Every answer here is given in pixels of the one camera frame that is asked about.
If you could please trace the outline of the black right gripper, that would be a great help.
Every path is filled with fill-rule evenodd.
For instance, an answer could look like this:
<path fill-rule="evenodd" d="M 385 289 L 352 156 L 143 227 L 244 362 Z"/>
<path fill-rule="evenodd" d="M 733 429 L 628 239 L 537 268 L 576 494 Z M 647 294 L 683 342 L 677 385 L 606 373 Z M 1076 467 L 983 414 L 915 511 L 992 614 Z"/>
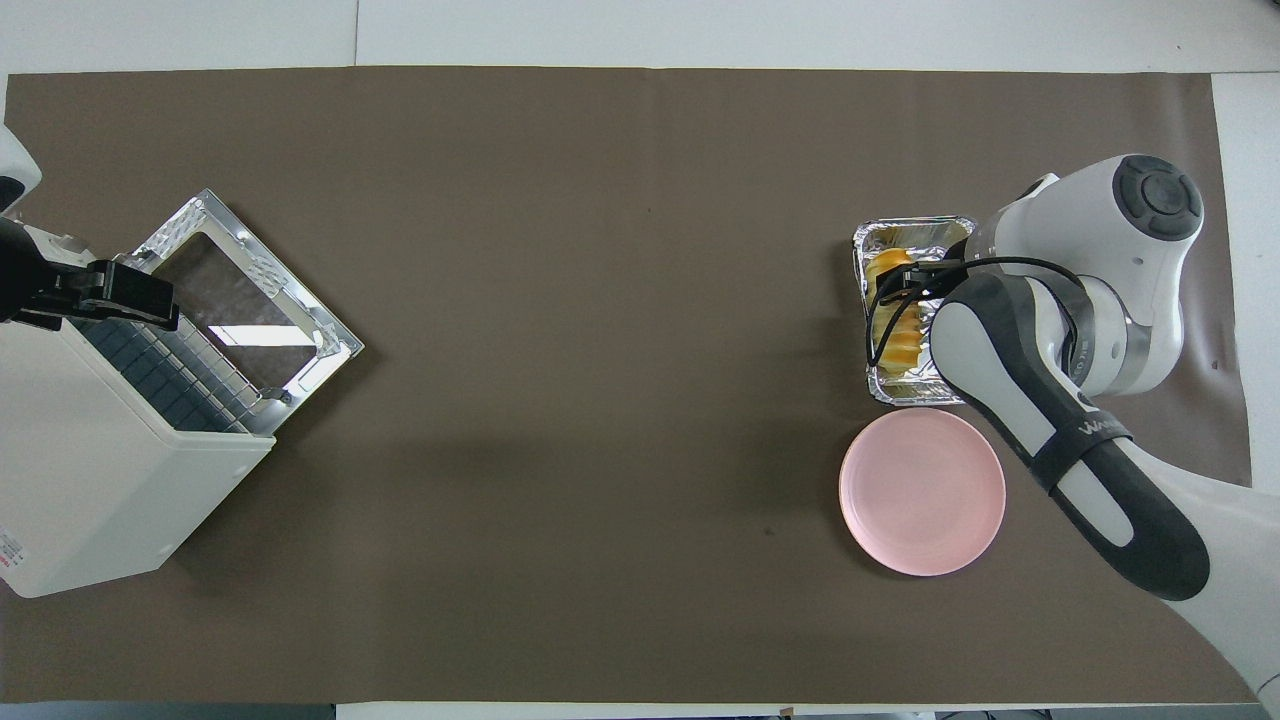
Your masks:
<path fill-rule="evenodd" d="M 922 302 L 941 297 L 966 278 L 963 260 L 904 263 L 884 272 L 884 301 Z"/>

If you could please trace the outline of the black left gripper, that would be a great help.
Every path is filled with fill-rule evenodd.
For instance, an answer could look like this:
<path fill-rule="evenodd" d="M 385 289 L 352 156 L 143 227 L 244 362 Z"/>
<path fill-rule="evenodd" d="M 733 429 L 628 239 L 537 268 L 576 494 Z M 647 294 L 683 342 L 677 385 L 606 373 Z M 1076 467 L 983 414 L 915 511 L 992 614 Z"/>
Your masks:
<path fill-rule="evenodd" d="M 122 319 L 174 331 L 172 283 L 100 259 L 69 236 L 1 222 L 1 322 L 60 331 L 65 318 Z"/>

